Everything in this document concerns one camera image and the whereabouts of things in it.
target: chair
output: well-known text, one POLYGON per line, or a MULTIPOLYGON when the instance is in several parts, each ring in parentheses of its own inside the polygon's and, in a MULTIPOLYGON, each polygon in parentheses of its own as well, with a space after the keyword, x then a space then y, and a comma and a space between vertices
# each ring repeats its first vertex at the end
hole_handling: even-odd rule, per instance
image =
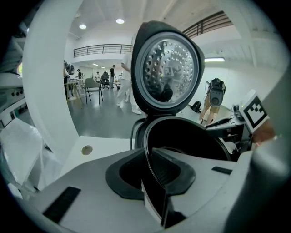
POLYGON ((107 73, 104 73, 102 76, 101 76, 101 84, 102 86, 105 88, 107 87, 107 89, 109 89, 109 75, 107 73))
POLYGON ((100 85, 100 83, 95 82, 93 79, 91 79, 91 78, 85 79, 85 91, 86 91, 86 104, 88 104, 87 92, 88 93, 89 92, 94 92, 94 91, 99 92, 99 104, 100 104, 100 92, 101 92, 101 97, 102 97, 102 101, 103 101, 101 85, 100 85))

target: black slot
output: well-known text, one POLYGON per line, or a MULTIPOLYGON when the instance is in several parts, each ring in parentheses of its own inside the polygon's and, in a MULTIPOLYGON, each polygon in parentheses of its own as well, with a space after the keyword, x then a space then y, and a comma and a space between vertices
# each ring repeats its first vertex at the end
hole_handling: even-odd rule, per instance
POLYGON ((59 223, 80 193, 80 189, 68 187, 43 213, 48 219, 59 223))
POLYGON ((213 167, 211 170, 230 175, 232 170, 223 167, 213 167))

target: white pants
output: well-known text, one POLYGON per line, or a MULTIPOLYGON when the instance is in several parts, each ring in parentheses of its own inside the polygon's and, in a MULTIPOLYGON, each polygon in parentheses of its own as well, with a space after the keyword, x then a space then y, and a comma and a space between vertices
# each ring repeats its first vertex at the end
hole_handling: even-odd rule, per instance
POLYGON ((126 91, 126 99, 129 100, 129 89, 126 91))
POLYGON ((131 81, 126 80, 126 79, 121 79, 120 82, 121 82, 121 87, 120 87, 118 94, 117 94, 117 103, 121 104, 121 102, 124 101, 126 91, 129 90, 129 100, 131 103, 131 107, 132 107, 132 109, 138 109, 138 105, 135 101, 135 98, 133 97, 131 81))

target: round hole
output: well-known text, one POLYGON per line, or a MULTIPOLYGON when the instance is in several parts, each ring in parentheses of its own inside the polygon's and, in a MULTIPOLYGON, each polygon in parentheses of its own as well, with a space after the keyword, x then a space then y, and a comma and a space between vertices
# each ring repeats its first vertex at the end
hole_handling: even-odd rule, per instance
POLYGON ((91 154, 92 151, 93 151, 93 147, 92 146, 84 146, 82 148, 82 154, 83 155, 89 155, 89 154, 91 154))

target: balcony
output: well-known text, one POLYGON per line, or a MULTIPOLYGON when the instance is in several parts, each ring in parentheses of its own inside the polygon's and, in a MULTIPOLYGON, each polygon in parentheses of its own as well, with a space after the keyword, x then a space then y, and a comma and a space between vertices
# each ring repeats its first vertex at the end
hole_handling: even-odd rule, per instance
POLYGON ((74 58, 92 54, 102 53, 128 53, 131 52, 131 45, 120 45, 120 44, 106 44, 106 45, 95 45, 87 46, 78 49, 74 49, 74 58))

